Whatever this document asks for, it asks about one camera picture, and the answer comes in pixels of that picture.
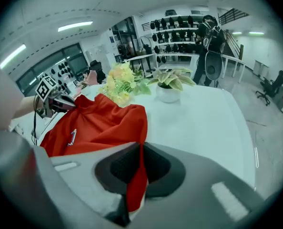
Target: fan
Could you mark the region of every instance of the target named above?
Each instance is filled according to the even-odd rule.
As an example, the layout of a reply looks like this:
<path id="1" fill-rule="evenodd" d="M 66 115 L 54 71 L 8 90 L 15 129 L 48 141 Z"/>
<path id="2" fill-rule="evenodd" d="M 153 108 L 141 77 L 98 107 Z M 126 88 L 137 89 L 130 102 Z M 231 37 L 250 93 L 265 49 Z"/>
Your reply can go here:
<path id="1" fill-rule="evenodd" d="M 151 54 L 152 53 L 152 45 L 151 41 L 148 37 L 146 36 L 141 36 L 137 40 L 137 45 L 138 45 L 138 50 L 140 51 L 141 54 L 143 54 L 143 50 L 146 51 L 146 54 Z"/>

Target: ceiling light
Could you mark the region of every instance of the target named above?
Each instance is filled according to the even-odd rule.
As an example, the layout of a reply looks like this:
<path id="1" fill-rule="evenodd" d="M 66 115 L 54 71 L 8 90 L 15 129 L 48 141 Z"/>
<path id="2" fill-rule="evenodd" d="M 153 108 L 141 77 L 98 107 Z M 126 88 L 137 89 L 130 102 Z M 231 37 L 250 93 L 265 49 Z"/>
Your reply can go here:
<path id="1" fill-rule="evenodd" d="M 254 32 L 254 31 L 250 31 L 249 32 L 250 34 L 257 34 L 257 35 L 264 35 L 263 32 Z"/>
<path id="2" fill-rule="evenodd" d="M 76 23 L 76 24 L 72 24 L 72 25 L 62 26 L 62 27 L 58 28 L 58 32 L 63 31 L 63 30 L 67 30 L 67 29 L 70 29 L 70 28 L 74 28 L 74 27 L 90 25 L 92 23 L 93 23 L 93 21 L 88 21 L 88 22 L 81 22 L 81 23 Z"/>
<path id="3" fill-rule="evenodd" d="M 36 78 L 29 82 L 29 85 L 33 84 L 36 81 Z"/>
<path id="4" fill-rule="evenodd" d="M 60 62 L 64 61 L 65 59 L 61 59 L 59 62 L 55 63 L 55 64 L 59 64 Z"/>
<path id="5" fill-rule="evenodd" d="M 23 51 L 26 48 L 26 46 L 23 44 L 19 48 L 17 48 L 15 51 L 13 51 L 4 61 L 0 64 L 0 68 L 3 69 L 6 64 L 10 62 L 15 56 L 17 56 L 21 51 Z"/>

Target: floor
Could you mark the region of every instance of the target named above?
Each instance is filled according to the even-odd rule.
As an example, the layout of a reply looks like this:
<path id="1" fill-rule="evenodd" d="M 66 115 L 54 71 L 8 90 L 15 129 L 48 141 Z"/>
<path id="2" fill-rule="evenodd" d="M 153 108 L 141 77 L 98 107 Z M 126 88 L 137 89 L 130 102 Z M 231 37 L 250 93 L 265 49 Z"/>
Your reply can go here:
<path id="1" fill-rule="evenodd" d="M 245 69 L 241 83 L 239 70 L 234 78 L 234 64 L 229 63 L 220 87 L 237 101 L 249 127 L 253 145 L 257 147 L 259 167 L 256 168 L 256 190 L 263 198 L 283 187 L 283 113 L 273 102 L 265 106 L 255 91 L 263 92 L 260 79 Z"/>

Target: wire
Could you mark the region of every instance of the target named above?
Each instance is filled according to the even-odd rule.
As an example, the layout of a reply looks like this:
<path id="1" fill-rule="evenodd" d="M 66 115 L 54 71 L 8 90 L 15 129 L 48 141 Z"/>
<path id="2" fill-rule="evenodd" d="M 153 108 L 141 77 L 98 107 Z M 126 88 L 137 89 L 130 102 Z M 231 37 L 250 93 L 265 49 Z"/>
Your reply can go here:
<path id="1" fill-rule="evenodd" d="M 40 100 L 39 96 L 35 96 L 34 99 L 33 99 L 33 110 L 34 110 L 35 113 L 34 113 L 34 116 L 33 116 L 33 131 L 31 133 L 31 140 L 32 140 L 34 145 L 37 145 L 37 135 L 36 135 L 37 118 L 36 118 L 36 115 L 37 115 L 37 107 L 38 107 L 38 104 L 39 104 L 39 100 Z"/>

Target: flower bouquet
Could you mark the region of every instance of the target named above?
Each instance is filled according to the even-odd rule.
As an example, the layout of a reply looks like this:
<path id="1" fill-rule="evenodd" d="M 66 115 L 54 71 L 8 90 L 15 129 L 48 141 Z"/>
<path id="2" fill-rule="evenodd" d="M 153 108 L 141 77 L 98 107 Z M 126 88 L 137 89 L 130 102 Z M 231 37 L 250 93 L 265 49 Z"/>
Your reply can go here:
<path id="1" fill-rule="evenodd" d="M 107 83 L 99 89 L 99 92 L 106 95 L 118 105 L 125 105 L 130 94 L 151 94 L 147 86 L 148 80 L 144 78 L 140 66 L 134 70 L 130 69 L 130 63 L 116 64 L 110 70 Z"/>

